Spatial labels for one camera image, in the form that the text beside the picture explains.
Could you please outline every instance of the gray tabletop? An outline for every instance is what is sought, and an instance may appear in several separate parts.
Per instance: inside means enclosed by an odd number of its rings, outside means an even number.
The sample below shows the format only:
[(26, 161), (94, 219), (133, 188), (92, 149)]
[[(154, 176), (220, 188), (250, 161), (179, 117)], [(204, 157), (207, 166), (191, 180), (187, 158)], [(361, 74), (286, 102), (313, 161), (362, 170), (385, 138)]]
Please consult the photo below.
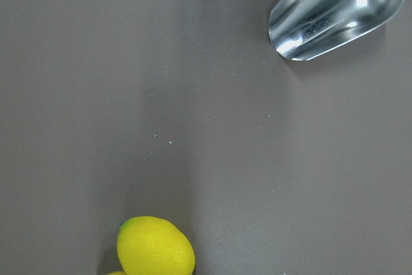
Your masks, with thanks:
[(278, 0), (1, 0), (0, 274), (119, 269), (126, 218), (196, 275), (410, 275), (412, 0), (310, 62)]

